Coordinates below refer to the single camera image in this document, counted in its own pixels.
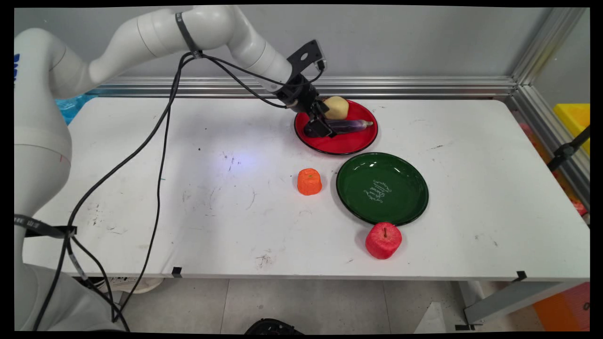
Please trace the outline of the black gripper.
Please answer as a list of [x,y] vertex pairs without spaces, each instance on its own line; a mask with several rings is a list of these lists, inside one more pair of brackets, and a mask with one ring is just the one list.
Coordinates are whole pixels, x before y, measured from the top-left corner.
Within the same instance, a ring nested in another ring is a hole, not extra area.
[[292,75],[289,80],[276,91],[276,97],[288,109],[306,113],[308,122],[304,125],[304,135],[310,138],[335,137],[336,132],[328,124],[326,113],[330,108],[318,98],[314,84],[303,75]]

